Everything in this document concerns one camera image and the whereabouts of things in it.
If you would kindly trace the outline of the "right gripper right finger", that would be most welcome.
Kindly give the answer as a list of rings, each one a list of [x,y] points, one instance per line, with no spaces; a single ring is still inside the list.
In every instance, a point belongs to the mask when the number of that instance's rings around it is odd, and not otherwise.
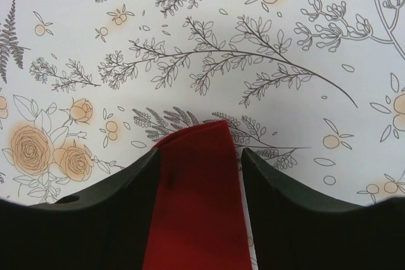
[[[359,206],[313,190],[251,149],[242,174],[260,269],[403,269],[404,198]]]

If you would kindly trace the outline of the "dark red t shirt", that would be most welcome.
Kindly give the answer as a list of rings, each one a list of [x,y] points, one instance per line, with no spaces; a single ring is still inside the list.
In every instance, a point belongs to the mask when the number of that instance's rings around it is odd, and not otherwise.
[[[157,148],[160,176],[144,269],[250,269],[239,168],[227,122],[179,130]]]

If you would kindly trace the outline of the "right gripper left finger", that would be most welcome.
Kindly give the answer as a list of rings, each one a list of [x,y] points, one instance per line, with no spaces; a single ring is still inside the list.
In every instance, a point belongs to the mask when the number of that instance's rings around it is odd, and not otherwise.
[[[2,269],[141,269],[159,182],[152,149],[129,167],[59,199],[1,201]]]

